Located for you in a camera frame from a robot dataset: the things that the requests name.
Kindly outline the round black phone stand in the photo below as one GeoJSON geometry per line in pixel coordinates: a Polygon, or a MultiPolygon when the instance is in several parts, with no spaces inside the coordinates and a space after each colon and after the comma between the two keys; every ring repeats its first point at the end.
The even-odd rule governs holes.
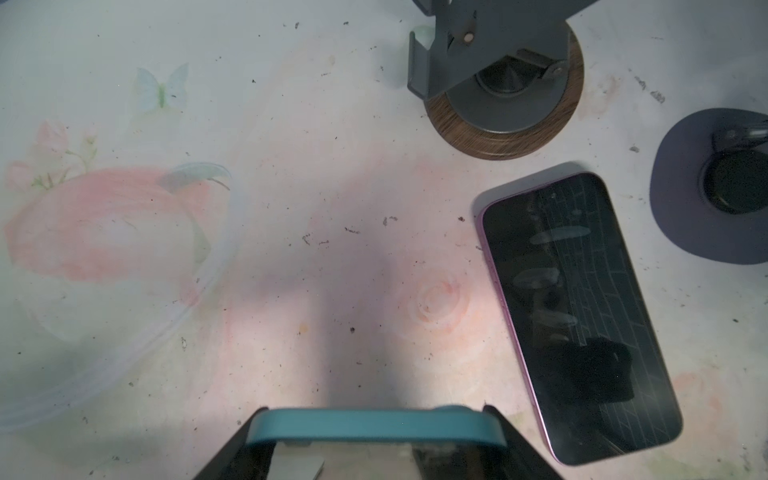
{"type": "Polygon", "coordinates": [[[584,60],[567,21],[593,3],[419,1],[435,33],[430,46],[410,37],[407,87],[458,151],[493,161],[527,156],[576,111],[584,60]]]}

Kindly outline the grey round base phone stand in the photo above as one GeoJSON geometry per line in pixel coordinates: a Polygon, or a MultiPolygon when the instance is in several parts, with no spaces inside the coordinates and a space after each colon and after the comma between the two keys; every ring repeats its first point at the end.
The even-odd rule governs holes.
{"type": "Polygon", "coordinates": [[[650,204],[682,250],[730,264],[766,262],[766,114],[711,108],[677,122],[657,150],[650,204]]]}

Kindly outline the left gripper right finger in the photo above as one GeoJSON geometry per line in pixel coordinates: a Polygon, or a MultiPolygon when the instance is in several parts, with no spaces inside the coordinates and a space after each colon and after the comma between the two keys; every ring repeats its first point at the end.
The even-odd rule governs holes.
{"type": "Polygon", "coordinates": [[[505,437],[505,453],[501,456],[500,464],[504,479],[563,479],[496,407],[487,404],[483,412],[498,420],[505,437]]]}

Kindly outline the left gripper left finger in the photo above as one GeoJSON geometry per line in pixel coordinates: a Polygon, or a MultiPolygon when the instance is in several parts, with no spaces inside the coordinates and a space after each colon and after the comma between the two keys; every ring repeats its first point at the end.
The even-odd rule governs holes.
{"type": "Polygon", "coordinates": [[[270,464],[270,446],[247,445],[251,423],[266,411],[267,407],[256,410],[194,480],[266,479],[270,464]]]}

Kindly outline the purple case phone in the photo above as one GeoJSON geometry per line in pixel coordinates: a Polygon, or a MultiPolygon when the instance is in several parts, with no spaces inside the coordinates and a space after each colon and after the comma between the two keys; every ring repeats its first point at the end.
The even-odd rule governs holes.
{"type": "Polygon", "coordinates": [[[478,228],[553,457],[580,466],[677,439],[681,408],[604,181],[497,199],[478,228]]]}

